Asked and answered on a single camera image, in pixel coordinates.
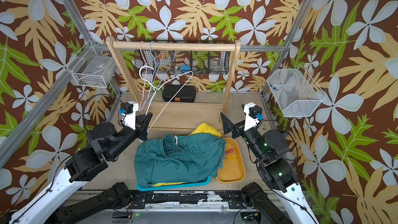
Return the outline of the yellow shorts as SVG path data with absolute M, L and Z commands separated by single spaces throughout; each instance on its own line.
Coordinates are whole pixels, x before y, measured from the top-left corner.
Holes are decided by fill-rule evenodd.
M 213 126 L 211 126 L 208 123 L 202 123 L 200 124 L 192 133 L 191 135 L 194 134 L 201 134 L 201 133 L 205 133 L 205 134 L 211 134 L 213 136 L 217 136 L 217 137 L 222 137 L 222 134 Z

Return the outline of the white wire hanger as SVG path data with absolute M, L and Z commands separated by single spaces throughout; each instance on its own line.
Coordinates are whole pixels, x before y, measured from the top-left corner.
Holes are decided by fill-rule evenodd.
M 165 95 L 165 96 L 162 96 L 162 98 L 163 98 L 164 100 L 168 100 L 168 102 L 167 102 L 166 105 L 163 107 L 163 109 L 161 110 L 161 112 L 158 114 L 157 118 L 153 121 L 153 123 L 151 124 L 151 126 L 148 128 L 147 133 L 149 134 L 149 132 L 151 131 L 153 125 L 156 123 L 157 119 L 162 115 L 164 109 L 169 105 L 170 102 L 175 101 L 175 97 L 176 97 L 177 94 L 184 88 L 184 86 L 187 84 L 187 82 L 194 76 L 194 72 L 193 72 L 193 71 L 187 71 L 187 72 L 185 72 L 185 73 L 183 73 L 183 74 L 177 75 L 176 77 L 174 77 L 174 78 L 172 78 L 172 79 L 170 79 L 170 80 L 168 80 L 168 81 L 165 81 L 163 84 L 159 85 L 158 87 L 155 87 L 155 86 L 153 85 L 152 82 L 150 82 L 149 80 L 147 80 L 146 78 L 144 78 L 144 77 L 142 76 L 142 70 L 143 70 L 143 68 L 145 68 L 145 69 L 149 68 L 149 69 L 152 69 L 153 71 L 155 71 L 155 68 L 150 67 L 150 66 L 148 66 L 148 65 L 144 65 L 144 66 L 141 67 L 140 70 L 139 70 L 139 76 L 140 76 L 140 78 L 141 78 L 144 82 L 146 82 L 146 83 L 148 83 L 148 84 L 150 85 L 150 91 L 151 91 L 151 90 L 154 91 L 154 93 L 153 93 L 152 97 L 150 98 L 149 102 L 145 105 L 145 103 L 147 102 L 147 101 L 145 101 L 145 102 L 143 103 L 143 105 L 142 105 L 142 109 L 146 111 L 146 115 L 148 114 L 148 111 L 149 111 L 149 108 L 151 107 L 153 98 L 155 97 L 155 95 L 156 95 L 156 93 L 157 93 L 158 91 L 160 91 L 167 83 L 173 81 L 174 79 L 179 79 L 179 78 L 180 78 L 181 76 L 183 76 L 183 75 L 190 74 L 190 77 L 188 78 L 188 80 L 187 80 L 183 85 L 178 85 L 178 86 L 177 86 L 177 85 L 168 85 L 168 86 L 166 86 L 166 95 Z

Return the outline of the green shorts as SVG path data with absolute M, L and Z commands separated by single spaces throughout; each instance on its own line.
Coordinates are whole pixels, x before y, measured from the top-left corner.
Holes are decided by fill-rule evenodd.
M 217 177 L 227 142 L 199 133 L 141 143 L 134 158 L 137 185 L 149 188 L 159 183 L 199 183 Z

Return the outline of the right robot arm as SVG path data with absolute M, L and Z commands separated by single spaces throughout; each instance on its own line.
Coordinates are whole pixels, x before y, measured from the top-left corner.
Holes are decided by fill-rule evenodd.
M 256 157 L 256 168 L 267 187 L 278 197 L 285 211 L 281 211 L 257 183 L 249 183 L 241 190 L 242 201 L 261 214 L 263 224 L 317 224 L 318 220 L 304 197 L 298 176 L 291 161 L 284 157 L 289 151 L 287 132 L 273 129 L 264 134 L 258 131 L 264 117 L 247 114 L 248 120 L 233 124 L 221 113 L 225 134 L 242 137 Z

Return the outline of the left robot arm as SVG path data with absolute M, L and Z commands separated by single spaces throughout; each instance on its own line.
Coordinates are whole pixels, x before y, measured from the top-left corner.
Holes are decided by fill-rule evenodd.
M 125 126 L 117 132 L 110 122 L 97 125 L 87 133 L 87 147 L 66 158 L 65 167 L 51 184 L 24 208 L 7 212 L 2 224 L 76 224 L 106 209 L 127 206 L 132 201 L 125 183 L 116 183 L 101 194 L 79 203 L 64 206 L 64 202 L 108 168 L 136 139 L 147 140 L 152 114 L 125 117 Z

